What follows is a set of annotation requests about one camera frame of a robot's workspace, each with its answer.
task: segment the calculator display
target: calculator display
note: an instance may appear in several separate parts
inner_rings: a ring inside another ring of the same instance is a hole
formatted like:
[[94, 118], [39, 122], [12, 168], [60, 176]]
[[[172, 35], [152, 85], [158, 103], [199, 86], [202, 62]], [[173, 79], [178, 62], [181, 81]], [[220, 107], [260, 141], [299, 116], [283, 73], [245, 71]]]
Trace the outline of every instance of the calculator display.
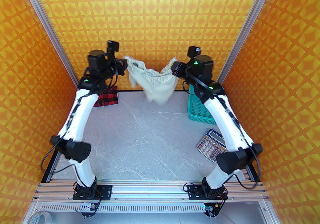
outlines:
[[213, 131], [210, 131], [209, 135], [219, 141], [221, 144], [225, 145], [224, 139], [217, 136]]

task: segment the red plaid cloth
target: red plaid cloth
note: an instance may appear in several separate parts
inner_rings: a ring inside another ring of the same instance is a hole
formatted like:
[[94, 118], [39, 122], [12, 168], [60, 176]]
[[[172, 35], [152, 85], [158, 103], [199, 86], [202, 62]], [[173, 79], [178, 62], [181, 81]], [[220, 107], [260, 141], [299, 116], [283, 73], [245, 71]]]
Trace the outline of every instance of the red plaid cloth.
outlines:
[[110, 90], [102, 92], [93, 107], [118, 104], [118, 89], [113, 86]]

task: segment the teal plastic basket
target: teal plastic basket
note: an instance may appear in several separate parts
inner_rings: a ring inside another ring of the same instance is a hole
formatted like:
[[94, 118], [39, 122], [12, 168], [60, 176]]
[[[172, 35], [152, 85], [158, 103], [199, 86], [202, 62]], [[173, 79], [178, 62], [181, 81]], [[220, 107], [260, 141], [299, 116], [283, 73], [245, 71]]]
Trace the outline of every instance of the teal plastic basket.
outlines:
[[[193, 86], [190, 85], [189, 93], [193, 94]], [[188, 114], [192, 121], [205, 122], [210, 124], [217, 124], [210, 114], [209, 110], [201, 103], [196, 95], [189, 95], [188, 100]]]

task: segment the vent grille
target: vent grille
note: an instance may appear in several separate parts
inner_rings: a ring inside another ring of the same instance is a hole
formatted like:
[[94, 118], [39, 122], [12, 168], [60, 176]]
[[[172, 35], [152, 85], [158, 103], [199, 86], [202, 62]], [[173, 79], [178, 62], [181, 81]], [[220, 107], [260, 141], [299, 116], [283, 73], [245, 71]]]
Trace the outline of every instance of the vent grille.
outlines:
[[[202, 203], [101, 203], [97, 212], [204, 212]], [[43, 202], [43, 211], [90, 211], [88, 204]]]

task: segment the red wire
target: red wire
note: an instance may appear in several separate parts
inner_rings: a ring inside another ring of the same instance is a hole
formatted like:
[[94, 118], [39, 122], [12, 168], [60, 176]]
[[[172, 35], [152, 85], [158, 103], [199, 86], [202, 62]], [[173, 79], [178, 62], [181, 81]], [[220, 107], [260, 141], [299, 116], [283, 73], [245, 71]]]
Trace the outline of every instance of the red wire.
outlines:
[[218, 193], [218, 195], [221, 197], [221, 203], [223, 202], [223, 198], [222, 198], [222, 196]]

